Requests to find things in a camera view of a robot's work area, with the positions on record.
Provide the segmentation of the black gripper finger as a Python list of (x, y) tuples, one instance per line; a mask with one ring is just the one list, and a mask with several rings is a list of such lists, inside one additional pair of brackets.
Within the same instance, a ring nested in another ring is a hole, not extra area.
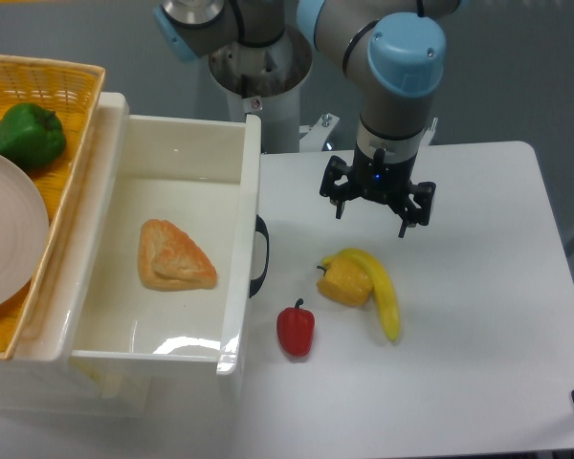
[(409, 228), (430, 223), (436, 183), (409, 181), (394, 197), (391, 209), (402, 220), (398, 237), (404, 238)]
[(336, 219), (342, 218), (345, 204), (355, 199), (355, 187), (350, 181), (351, 171), (352, 167), (345, 160), (333, 155), (322, 175), (320, 195), (328, 198), (336, 208)]

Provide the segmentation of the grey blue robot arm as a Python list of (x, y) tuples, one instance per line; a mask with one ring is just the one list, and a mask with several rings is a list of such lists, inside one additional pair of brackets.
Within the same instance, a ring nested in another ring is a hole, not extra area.
[(457, 1), (300, 1), (289, 25), (281, 1), (164, 1), (153, 15), (184, 62), (205, 59), (232, 117), (258, 115), (270, 153), (298, 146), (299, 89), (314, 53), (362, 97), (354, 158), (332, 157), (320, 194), (336, 209), (357, 198), (390, 208), (403, 229), (431, 218), (435, 185), (411, 179), (446, 37), (438, 19)]

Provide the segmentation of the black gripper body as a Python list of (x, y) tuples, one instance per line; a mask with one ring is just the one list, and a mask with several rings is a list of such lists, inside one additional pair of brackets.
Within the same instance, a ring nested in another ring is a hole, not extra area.
[(399, 163), (387, 163), (379, 155), (368, 157), (355, 147), (347, 175), (352, 198), (377, 204), (401, 204), (410, 195), (410, 177), (416, 156)]

